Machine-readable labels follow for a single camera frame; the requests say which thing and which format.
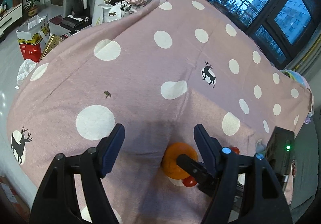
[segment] white polka dot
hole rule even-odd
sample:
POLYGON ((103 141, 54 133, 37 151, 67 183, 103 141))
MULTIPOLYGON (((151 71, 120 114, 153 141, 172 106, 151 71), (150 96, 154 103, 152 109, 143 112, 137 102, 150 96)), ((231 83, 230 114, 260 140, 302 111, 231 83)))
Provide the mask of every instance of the white polka dot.
POLYGON ((198 10, 203 10, 205 8, 201 3, 197 2, 197 1, 192 1, 192 4, 198 10))
POLYGON ((38 80, 40 77, 43 76, 43 74, 45 73, 45 71, 47 70, 47 64, 43 64, 41 66, 39 66, 34 72, 33 75, 30 78, 30 81, 35 81, 38 80))
POLYGON ((160 6, 161 4, 164 4, 165 2, 166 2, 166 0, 160 0, 158 6, 160 6))
MULTIPOLYGON (((24 134, 25 134, 25 137, 24 137, 24 138, 27 139, 27 137, 28 137, 28 131, 24 132, 24 134)), ((20 140, 21 140, 21 138, 22 138, 21 132, 18 131, 18 130, 15 130, 15 131, 13 131, 12 135, 13 135, 14 140, 17 142, 17 144, 20 145, 20 144, 21 144, 20 140)), ((22 152, 22 156, 21 156, 21 157, 18 156, 16 150, 13 151, 14 157, 16 158, 16 160, 17 160, 19 163, 21 163, 21 165, 24 164, 24 161, 25 161, 25 158, 26 158, 25 150, 26 150, 26 146, 24 146, 24 148, 23 148, 23 152, 22 152)))
POLYGON ((173 6, 170 2, 166 1, 165 3, 161 4, 159 6, 159 8, 161 8, 163 10, 171 10, 173 8, 173 6))
MULTIPOLYGON (((112 210, 113 210, 113 212, 114 212, 114 214, 115 214, 115 216, 116 216, 119 224, 123 224, 123 221, 121 220, 121 217, 120 217, 120 215, 118 214, 118 212, 117 212, 114 208, 112 208, 112 210)), ((87 206, 82 209, 82 211, 81 211, 81 217, 82 217, 83 220, 86 220, 86 221, 89 221, 89 222, 92 223, 92 220, 91 220, 91 217, 90 217, 90 214, 89 214, 89 211, 88 211, 88 207, 87 207, 87 206)))
POLYGON ((241 125, 240 120, 231 112, 228 112, 222 121, 222 129, 223 132, 228 135, 232 136, 237 133, 241 125))
POLYGON ((114 212, 114 214, 116 216, 116 219, 118 220, 119 224, 123 224, 123 221, 121 220, 121 217, 118 214, 118 212, 114 208, 112 208, 112 210, 113 210, 113 212, 114 212))
POLYGON ((276 83, 277 85, 280 83, 280 76, 277 73, 273 74, 273 81, 274 83, 276 83))
POLYGON ((236 36, 236 30, 234 27, 232 27, 230 24, 227 24, 225 26, 225 30, 227 32, 228 35, 230 36, 236 36))
POLYGON ((195 36, 197 40, 199 40, 202 43, 206 43, 208 41, 208 34, 205 30, 198 28, 195 30, 195 36))
POLYGON ((299 96, 299 91, 295 88, 291 90, 291 95, 293 98, 297 98, 299 96))
POLYGON ((254 95, 257 99, 260 99, 262 96, 262 90, 260 86, 254 86, 254 95))
POLYGON ((281 112, 281 105, 279 104, 275 104, 273 107, 273 113, 274 115, 279 115, 281 112))
MULTIPOLYGON (((215 74, 213 73, 213 71, 212 71, 211 69, 208 69, 208 71, 210 72, 210 74, 211 74, 213 77, 215 77, 214 83, 216 83, 216 76, 215 76, 215 74)), ((201 71, 202 78, 204 78, 203 72, 204 72, 204 68, 203 68, 202 71, 201 71)), ((211 82, 211 79, 210 79, 208 76, 205 77, 205 82, 211 83, 211 85, 213 84, 213 82, 211 82)))
POLYGON ((103 61, 115 60, 120 55, 120 45, 109 39, 101 40, 95 46, 94 54, 103 61))
POLYGON ((299 116, 297 115, 294 119, 294 125, 296 125, 298 123, 298 120, 299 120, 299 116))
POLYGON ((263 120, 263 126, 264 126, 264 130, 269 133, 269 126, 267 125, 266 120, 263 120))
POLYGON ((184 186, 184 184, 182 183, 182 180, 174 180, 170 177, 168 178, 170 179, 171 183, 174 184, 175 186, 180 186, 180 187, 184 186))
POLYGON ((155 43, 164 49, 170 48, 173 44, 171 36, 165 31, 157 31, 154 34, 155 43))
POLYGON ((239 63, 234 59, 229 61, 229 68, 234 75, 237 75, 240 71, 239 63))
POLYGON ((239 103, 240 103, 240 107, 241 107, 242 111, 245 114, 248 114, 250 112, 250 109, 248 108, 248 104, 243 99, 240 99, 239 103))
POLYGON ((253 56, 254 63, 259 64, 261 61, 260 54, 257 51, 254 51, 252 56, 253 56))
POLYGON ((166 82, 160 88, 160 93, 167 100, 173 100, 187 92, 187 82, 166 82))
POLYGON ((76 118, 76 128, 79 134, 92 141, 108 136, 115 124, 113 113, 101 105, 86 107, 76 118))

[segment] balcony railing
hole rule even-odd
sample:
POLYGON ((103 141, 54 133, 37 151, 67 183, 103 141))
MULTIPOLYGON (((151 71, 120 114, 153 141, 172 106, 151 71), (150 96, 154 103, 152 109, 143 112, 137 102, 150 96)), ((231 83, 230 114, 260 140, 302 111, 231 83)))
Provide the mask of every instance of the balcony railing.
POLYGON ((226 7, 232 14, 246 26, 249 26, 259 13, 248 0, 208 0, 218 2, 226 7))

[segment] picture frame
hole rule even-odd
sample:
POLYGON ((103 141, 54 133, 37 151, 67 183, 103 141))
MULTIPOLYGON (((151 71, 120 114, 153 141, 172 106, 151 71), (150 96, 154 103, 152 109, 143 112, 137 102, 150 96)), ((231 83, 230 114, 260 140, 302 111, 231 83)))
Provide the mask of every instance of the picture frame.
POLYGON ((57 45, 59 45, 62 41, 65 39, 61 36, 57 36, 55 34, 52 34, 51 37, 48 40, 48 43, 46 45, 46 48, 42 52, 39 62, 48 54, 51 52, 52 49, 54 49, 57 45))

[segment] white cabinet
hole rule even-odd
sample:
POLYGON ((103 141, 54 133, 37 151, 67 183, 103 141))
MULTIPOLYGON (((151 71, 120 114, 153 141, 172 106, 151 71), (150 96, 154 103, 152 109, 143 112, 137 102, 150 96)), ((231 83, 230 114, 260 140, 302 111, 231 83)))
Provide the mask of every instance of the white cabinet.
POLYGON ((4 31, 22 17, 22 4, 12 7, 0 18, 0 37, 4 35, 4 31))

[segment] red bag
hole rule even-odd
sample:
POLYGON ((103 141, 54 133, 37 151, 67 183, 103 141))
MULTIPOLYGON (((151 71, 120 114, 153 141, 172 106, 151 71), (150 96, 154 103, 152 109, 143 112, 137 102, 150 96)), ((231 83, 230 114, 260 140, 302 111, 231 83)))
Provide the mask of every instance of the red bag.
POLYGON ((50 35, 47 16, 34 16, 16 31, 23 58, 39 62, 50 35))

